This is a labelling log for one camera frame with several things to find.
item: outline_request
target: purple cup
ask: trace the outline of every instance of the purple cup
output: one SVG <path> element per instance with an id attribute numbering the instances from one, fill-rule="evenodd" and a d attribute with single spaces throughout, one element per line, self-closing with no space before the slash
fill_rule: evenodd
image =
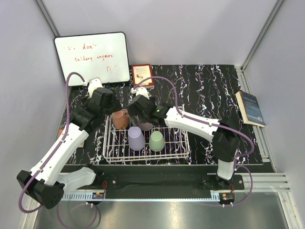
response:
<path id="1" fill-rule="evenodd" d="M 141 150 L 145 147 L 145 139 L 141 129 L 138 126 L 130 127 L 128 130 L 129 148 L 132 150 Z"/>

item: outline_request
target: whiteboard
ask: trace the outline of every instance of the whiteboard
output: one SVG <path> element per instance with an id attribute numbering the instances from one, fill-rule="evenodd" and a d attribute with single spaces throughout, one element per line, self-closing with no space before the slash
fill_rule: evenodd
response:
<path id="1" fill-rule="evenodd" d="M 102 83 L 130 79 L 126 37 L 123 32 L 58 37 L 54 39 L 65 80 L 71 72 L 85 80 L 99 77 Z M 69 86 L 82 85 L 71 77 Z"/>

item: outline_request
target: red wire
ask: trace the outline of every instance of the red wire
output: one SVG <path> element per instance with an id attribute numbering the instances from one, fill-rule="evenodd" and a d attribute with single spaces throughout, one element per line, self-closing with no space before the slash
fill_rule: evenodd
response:
<path id="1" fill-rule="evenodd" d="M 231 190 L 231 193 L 234 192 L 234 184 L 232 184 L 232 190 Z"/>
<path id="2" fill-rule="evenodd" d="M 104 188 L 104 198 L 106 195 L 106 188 L 107 188 L 107 181 L 103 181 L 103 188 Z"/>

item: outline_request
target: red handwriting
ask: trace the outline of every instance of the red handwriting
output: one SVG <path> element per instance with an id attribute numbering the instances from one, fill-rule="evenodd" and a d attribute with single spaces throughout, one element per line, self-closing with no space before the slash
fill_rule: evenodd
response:
<path id="1" fill-rule="evenodd" d="M 97 59 L 103 59 L 103 61 L 105 60 L 105 58 L 112 58 L 113 55 L 103 55 L 103 56 L 97 56 Z"/>
<path id="2" fill-rule="evenodd" d="M 109 59 L 109 58 L 112 58 L 113 55 L 103 55 L 103 56 L 97 56 L 96 59 L 101 59 L 101 60 L 105 60 L 105 59 Z M 75 62 L 78 62 L 78 61 L 91 61 L 93 62 L 93 58 L 90 57 L 90 56 L 79 56 L 79 57 L 75 57 L 74 58 Z"/>
<path id="3" fill-rule="evenodd" d="M 117 67 L 117 65 L 111 67 L 111 66 L 107 66 L 107 72 L 111 72 L 111 69 L 115 69 Z"/>
<path id="4" fill-rule="evenodd" d="M 67 46 L 67 48 L 68 48 L 68 50 L 71 50 L 71 49 L 75 50 L 75 48 L 72 46 Z"/>
<path id="5" fill-rule="evenodd" d="M 93 49 L 94 46 L 96 46 L 96 44 L 86 45 L 86 44 L 84 43 L 84 46 L 82 47 L 82 49 Z"/>
<path id="6" fill-rule="evenodd" d="M 86 57 L 86 56 L 80 56 L 79 58 L 75 57 L 74 60 L 76 62 L 78 61 L 93 61 L 92 57 Z"/>

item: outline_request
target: blue book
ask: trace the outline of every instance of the blue book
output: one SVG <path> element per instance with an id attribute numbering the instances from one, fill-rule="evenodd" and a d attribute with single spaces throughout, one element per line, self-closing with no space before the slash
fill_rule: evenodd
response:
<path id="1" fill-rule="evenodd" d="M 240 91 L 236 93 L 236 99 L 245 124 L 257 125 L 260 127 L 266 126 L 261 109 L 259 108 L 257 99 L 254 95 Z"/>

